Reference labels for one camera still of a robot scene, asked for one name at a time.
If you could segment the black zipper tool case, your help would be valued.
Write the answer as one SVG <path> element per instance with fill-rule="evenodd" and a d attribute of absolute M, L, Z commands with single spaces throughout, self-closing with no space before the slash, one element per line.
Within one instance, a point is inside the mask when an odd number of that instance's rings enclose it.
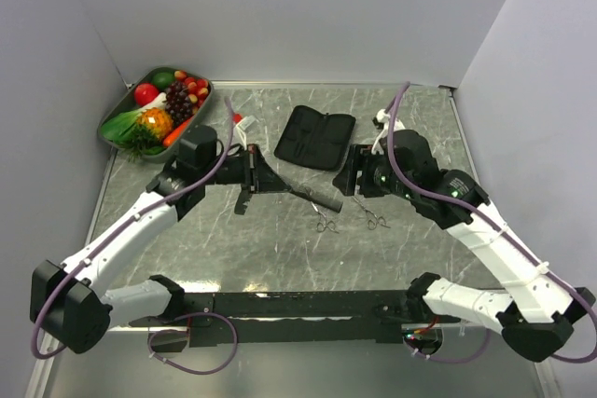
<path fill-rule="evenodd" d="M 302 168 L 334 172 L 340 168 L 352 138 L 355 117 L 323 114 L 296 106 L 274 149 L 274 155 Z"/>

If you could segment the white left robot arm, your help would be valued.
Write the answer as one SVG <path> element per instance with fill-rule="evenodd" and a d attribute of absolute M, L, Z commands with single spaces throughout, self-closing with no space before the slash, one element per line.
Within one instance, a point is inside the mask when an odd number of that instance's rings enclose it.
<path fill-rule="evenodd" d="M 189 126 L 176 154 L 117 222 L 60 264 L 46 260 L 35 269 L 30 319 L 36 332 L 45 331 L 80 354 L 114 326 L 144 317 L 164 325 L 179 322 L 185 291 L 176 282 L 153 275 L 133 287 L 113 290 L 110 285 L 153 239 L 204 199 L 208 185 L 238 185 L 237 214 L 245 213 L 254 194 L 291 189 L 257 145 L 231 155 L 227 146 L 218 145 L 213 128 Z"/>

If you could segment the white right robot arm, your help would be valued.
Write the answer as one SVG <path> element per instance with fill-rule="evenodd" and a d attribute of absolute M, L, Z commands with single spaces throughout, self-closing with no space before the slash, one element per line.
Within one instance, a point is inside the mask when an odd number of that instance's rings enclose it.
<path fill-rule="evenodd" d="M 552 280 L 547 266 L 509 230 L 482 187 L 466 172 L 439 168 L 422 135 L 395 132 L 395 167 L 388 148 L 384 144 L 375 152 L 367 144 L 351 145 L 333 186 L 346 197 L 407 200 L 417 214 L 460 241 L 504 289 L 492 293 L 464 287 L 425 272 L 407 291 L 409 315 L 418 322 L 439 315 L 482 325 L 535 363 L 553 356 L 586 315 L 582 305 L 594 303 L 592 293 L 585 288 L 570 293 Z"/>

